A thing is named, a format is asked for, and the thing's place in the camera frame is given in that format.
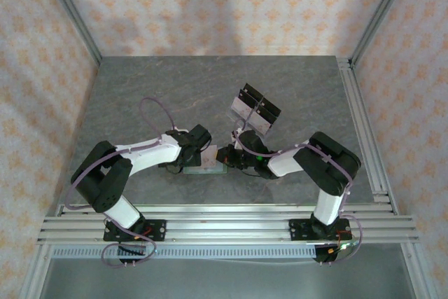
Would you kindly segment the green card holder wallet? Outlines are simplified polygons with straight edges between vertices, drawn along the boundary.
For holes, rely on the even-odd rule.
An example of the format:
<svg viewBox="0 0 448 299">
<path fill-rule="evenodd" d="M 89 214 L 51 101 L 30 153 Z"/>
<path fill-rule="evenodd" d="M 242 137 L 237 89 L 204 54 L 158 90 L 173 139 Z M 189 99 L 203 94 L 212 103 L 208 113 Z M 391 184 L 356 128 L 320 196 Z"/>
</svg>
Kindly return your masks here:
<svg viewBox="0 0 448 299">
<path fill-rule="evenodd" d="M 185 167 L 182 172 L 184 174 L 226 174 L 227 167 L 217 162 L 213 167 Z"/>
</svg>

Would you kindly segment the clear acrylic card stand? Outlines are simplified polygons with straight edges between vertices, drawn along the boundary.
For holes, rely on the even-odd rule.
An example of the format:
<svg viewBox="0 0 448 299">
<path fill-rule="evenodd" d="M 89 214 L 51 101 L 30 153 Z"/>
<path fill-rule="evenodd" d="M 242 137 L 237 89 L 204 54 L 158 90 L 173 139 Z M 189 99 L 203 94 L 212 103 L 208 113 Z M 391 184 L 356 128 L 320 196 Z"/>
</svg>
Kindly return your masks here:
<svg viewBox="0 0 448 299">
<path fill-rule="evenodd" d="M 264 94 L 246 83 L 230 105 L 230 117 L 266 136 L 281 114 L 281 109 L 273 104 Z"/>
</svg>

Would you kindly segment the black credit card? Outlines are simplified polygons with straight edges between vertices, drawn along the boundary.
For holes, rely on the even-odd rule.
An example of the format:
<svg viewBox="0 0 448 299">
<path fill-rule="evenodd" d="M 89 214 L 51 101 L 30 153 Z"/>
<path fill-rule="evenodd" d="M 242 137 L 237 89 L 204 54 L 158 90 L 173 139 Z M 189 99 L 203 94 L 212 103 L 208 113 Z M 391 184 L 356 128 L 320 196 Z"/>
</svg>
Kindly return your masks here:
<svg viewBox="0 0 448 299">
<path fill-rule="evenodd" d="M 251 109 L 254 109 L 258 105 L 258 101 L 256 101 L 254 98 L 249 96 L 247 93 L 245 93 L 243 90 L 239 91 L 238 98 L 247 106 L 249 106 Z"/>
<path fill-rule="evenodd" d="M 256 113 L 270 125 L 274 124 L 277 120 L 277 117 L 269 110 L 267 110 L 264 106 L 259 106 L 256 110 Z"/>
<path fill-rule="evenodd" d="M 269 111 L 273 116 L 276 118 L 279 117 L 281 113 L 281 109 L 275 106 L 273 103 L 271 103 L 270 100 L 266 99 L 265 97 L 262 98 L 261 105 Z"/>
<path fill-rule="evenodd" d="M 258 102 L 263 99 L 263 95 L 248 83 L 244 86 L 243 91 Z"/>
</svg>

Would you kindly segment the wide aluminium mounting beam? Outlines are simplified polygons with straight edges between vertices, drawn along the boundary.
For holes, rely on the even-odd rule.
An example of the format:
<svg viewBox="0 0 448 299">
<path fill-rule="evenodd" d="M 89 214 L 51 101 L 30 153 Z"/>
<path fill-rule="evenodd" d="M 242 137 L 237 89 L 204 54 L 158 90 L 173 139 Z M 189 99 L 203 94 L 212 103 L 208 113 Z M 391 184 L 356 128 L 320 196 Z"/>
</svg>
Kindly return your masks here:
<svg viewBox="0 0 448 299">
<path fill-rule="evenodd" d="M 183 244 L 290 244 L 288 222 L 283 218 L 264 219 L 168 219 L 164 241 Z M 105 220 L 98 217 L 57 217 L 43 222 L 38 242 L 46 243 L 101 243 Z M 353 238 L 364 243 L 418 242 L 414 220 L 406 216 L 360 218 L 349 220 Z M 323 241 L 297 241 L 323 244 Z"/>
</svg>

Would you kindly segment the black electronics box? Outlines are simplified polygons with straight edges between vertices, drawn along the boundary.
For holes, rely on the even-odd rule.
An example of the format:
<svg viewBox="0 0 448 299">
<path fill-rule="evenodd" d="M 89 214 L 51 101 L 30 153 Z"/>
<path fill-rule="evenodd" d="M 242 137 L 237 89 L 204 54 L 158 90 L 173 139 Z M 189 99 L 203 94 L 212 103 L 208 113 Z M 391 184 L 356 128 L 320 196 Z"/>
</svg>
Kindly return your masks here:
<svg viewBox="0 0 448 299">
<path fill-rule="evenodd" d="M 124 264 L 136 264 L 138 261 L 144 259 L 146 257 L 145 249 L 132 248 L 128 246 L 119 245 L 118 250 L 118 259 Z"/>
<path fill-rule="evenodd" d="M 334 265 L 338 261 L 344 259 L 344 257 L 339 257 L 339 255 L 350 247 L 350 243 L 333 243 L 333 244 L 316 244 L 314 246 L 315 256 L 313 259 L 319 265 Z"/>
</svg>

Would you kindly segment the aluminium table edge rail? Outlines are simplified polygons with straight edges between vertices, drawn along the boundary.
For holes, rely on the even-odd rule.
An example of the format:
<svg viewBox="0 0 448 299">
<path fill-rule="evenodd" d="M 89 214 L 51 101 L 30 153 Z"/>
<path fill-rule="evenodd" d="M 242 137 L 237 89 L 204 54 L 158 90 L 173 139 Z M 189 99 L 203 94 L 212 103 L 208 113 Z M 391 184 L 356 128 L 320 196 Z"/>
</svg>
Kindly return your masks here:
<svg viewBox="0 0 448 299">
<path fill-rule="evenodd" d="M 314 210 L 314 205 L 297 204 L 178 204 L 178 205 L 140 205 L 136 208 L 141 213 L 267 213 L 267 212 L 303 212 Z M 345 212 L 393 213 L 390 203 L 348 204 Z"/>
</svg>

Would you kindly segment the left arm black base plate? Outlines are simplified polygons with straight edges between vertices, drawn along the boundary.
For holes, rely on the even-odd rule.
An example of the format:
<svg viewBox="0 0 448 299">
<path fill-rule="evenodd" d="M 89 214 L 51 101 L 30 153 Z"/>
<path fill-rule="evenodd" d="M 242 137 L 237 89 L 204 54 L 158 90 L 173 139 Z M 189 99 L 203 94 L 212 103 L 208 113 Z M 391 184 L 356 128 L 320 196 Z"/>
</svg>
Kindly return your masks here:
<svg viewBox="0 0 448 299">
<path fill-rule="evenodd" d="M 150 220 L 140 218 L 129 231 L 133 234 L 126 233 L 111 221 L 105 221 L 105 229 L 103 240 L 105 242 L 138 242 L 141 238 L 136 237 L 134 233 L 145 236 L 154 242 L 163 242 L 165 240 L 167 222 L 165 220 Z"/>
</svg>

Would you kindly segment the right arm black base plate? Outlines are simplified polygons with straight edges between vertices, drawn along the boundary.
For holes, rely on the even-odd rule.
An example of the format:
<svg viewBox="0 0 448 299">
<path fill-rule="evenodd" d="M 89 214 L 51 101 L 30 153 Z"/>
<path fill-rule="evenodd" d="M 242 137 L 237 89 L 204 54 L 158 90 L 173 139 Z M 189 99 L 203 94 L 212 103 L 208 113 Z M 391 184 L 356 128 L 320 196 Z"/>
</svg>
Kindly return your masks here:
<svg viewBox="0 0 448 299">
<path fill-rule="evenodd" d="M 353 238 L 349 227 L 349 221 L 336 218 L 330 225 L 324 225 L 314 218 L 291 219 L 288 222 L 289 233 L 292 241 L 347 241 Z"/>
</svg>

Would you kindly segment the aluminium side rail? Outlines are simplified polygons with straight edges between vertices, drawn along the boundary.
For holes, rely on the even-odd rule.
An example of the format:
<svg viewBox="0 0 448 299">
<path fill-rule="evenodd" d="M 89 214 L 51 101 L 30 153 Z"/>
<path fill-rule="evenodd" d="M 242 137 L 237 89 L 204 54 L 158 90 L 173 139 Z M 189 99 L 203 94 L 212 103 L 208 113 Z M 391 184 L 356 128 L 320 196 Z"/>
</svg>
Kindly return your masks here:
<svg viewBox="0 0 448 299">
<path fill-rule="evenodd" d="M 399 215 L 391 184 L 367 115 L 361 89 L 356 79 L 356 73 L 347 58 L 338 57 L 337 65 L 342 77 L 374 200 L 379 199 L 378 203 L 385 203 L 386 199 L 388 199 L 392 213 Z"/>
</svg>

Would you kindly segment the aluminium frame post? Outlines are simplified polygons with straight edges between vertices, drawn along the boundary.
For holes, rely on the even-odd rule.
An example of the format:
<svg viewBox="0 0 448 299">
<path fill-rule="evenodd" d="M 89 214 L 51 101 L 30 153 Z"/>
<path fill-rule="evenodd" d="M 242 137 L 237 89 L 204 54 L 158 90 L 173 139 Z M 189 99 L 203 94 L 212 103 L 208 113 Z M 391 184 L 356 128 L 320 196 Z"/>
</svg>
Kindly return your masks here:
<svg viewBox="0 0 448 299">
<path fill-rule="evenodd" d="M 376 7 L 365 31 L 360 38 L 360 41 L 356 45 L 352 56 L 348 59 L 351 69 L 354 69 L 360 62 L 394 1 L 395 0 L 381 0 L 379 2 L 379 5 Z"/>
<path fill-rule="evenodd" d="M 62 5 L 63 9 L 66 11 L 66 14 L 69 16 L 72 24 L 76 28 L 77 32 L 80 34 L 87 51 L 89 52 L 91 58 L 94 63 L 99 67 L 102 63 L 102 54 L 93 39 L 85 21 L 81 17 L 80 12 L 77 9 L 77 6 L 74 0 L 58 0 Z"/>
</svg>

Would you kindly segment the aluminium frame leg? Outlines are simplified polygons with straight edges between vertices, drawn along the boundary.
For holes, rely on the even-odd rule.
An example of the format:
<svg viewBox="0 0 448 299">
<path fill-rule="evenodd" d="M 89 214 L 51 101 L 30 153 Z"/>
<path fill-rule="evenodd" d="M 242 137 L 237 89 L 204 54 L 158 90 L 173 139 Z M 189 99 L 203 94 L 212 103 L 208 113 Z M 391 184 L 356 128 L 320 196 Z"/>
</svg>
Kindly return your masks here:
<svg viewBox="0 0 448 299">
<path fill-rule="evenodd" d="M 41 297 L 52 254 L 52 245 L 44 244 L 36 247 L 18 299 L 39 299 Z"/>
<path fill-rule="evenodd" d="M 423 247 L 420 243 L 402 243 L 401 250 L 416 299 L 439 299 Z"/>
</svg>

